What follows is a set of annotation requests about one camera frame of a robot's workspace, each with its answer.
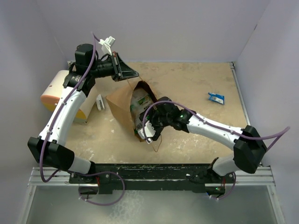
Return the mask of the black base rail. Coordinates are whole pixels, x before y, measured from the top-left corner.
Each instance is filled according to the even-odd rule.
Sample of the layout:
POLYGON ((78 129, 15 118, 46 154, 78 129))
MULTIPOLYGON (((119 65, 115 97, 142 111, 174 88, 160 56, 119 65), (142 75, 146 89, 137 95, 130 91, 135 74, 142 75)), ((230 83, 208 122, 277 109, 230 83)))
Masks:
POLYGON ((99 187, 99 194, 114 190, 170 190, 223 194, 224 185, 235 181, 233 173, 213 174, 206 163, 193 164, 100 164, 88 176, 72 174, 70 183, 99 187))

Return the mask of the orange beige box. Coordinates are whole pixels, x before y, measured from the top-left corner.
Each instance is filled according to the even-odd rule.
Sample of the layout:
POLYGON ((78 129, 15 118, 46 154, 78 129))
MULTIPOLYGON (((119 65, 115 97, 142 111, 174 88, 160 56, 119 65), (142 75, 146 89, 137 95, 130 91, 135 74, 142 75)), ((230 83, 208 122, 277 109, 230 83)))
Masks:
MULTIPOLYGON (((69 72, 67 70, 59 71, 40 97, 43 105, 51 112, 55 110, 61 98, 64 79, 68 73, 69 72)), ((75 117, 75 122, 87 122, 88 116, 93 108, 93 105, 95 104, 97 96, 98 90, 94 85, 91 88, 86 100, 80 106, 75 117)))

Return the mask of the blue snack packet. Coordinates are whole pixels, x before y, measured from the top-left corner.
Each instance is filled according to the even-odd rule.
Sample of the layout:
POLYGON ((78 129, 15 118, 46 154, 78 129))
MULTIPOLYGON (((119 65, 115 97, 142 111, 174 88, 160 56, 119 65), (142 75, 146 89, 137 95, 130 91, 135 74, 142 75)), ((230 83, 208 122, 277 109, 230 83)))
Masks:
POLYGON ((211 92, 209 92, 208 95, 209 95, 208 100, 218 103, 218 104, 221 104, 221 105, 225 104, 225 96, 224 95, 211 93, 211 92))

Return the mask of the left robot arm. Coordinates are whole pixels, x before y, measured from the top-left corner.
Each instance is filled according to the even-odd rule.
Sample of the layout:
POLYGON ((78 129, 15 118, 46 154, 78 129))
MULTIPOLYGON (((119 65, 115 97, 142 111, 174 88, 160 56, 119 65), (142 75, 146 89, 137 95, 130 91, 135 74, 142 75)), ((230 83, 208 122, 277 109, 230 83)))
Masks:
POLYGON ((77 157, 65 147, 71 124, 97 78, 111 77, 118 82, 139 76, 121 60, 117 52, 105 54, 104 57, 105 60, 100 59, 91 44, 77 46, 75 63, 70 66, 64 79, 62 95, 50 120, 37 138, 30 137, 28 140, 28 147, 40 166, 80 173, 80 178, 86 183, 95 180, 96 171, 91 161, 77 157))

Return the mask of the small white clip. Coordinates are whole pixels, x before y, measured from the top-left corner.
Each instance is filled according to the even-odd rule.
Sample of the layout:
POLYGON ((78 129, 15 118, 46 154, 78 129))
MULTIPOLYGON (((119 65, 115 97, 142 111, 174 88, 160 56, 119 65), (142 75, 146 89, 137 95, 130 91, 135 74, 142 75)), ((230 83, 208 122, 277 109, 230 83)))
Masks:
POLYGON ((103 103, 103 99, 100 94, 96 97, 96 105, 97 105, 97 108, 99 111, 102 111, 105 109, 105 105, 103 103))

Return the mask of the brown paper bag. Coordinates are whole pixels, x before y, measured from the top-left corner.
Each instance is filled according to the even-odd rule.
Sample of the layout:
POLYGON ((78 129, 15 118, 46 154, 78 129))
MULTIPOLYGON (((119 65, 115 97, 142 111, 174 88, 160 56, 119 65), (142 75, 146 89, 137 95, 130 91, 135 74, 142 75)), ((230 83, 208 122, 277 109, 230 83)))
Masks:
POLYGON ((106 96, 106 100, 112 115, 121 124, 121 126, 124 127, 130 135, 134 135, 140 142, 145 142, 145 140, 141 139, 138 133, 135 134, 134 123, 130 112, 132 93, 134 89, 138 87, 143 88, 150 95, 153 102, 157 101, 157 95, 154 89, 152 89, 147 81, 141 78, 136 81, 127 81, 123 87, 120 87, 114 92, 108 94, 106 96))

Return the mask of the green white snack packet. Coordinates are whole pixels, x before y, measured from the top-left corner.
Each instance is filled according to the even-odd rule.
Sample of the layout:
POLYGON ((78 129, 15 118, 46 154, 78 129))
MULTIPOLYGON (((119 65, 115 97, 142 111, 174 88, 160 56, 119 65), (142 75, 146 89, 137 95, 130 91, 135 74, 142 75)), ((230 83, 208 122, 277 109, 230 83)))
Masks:
POLYGON ((142 128, 142 120, 144 113, 154 102, 150 95, 141 87, 134 89, 130 102, 130 112, 134 123, 134 132, 142 128))

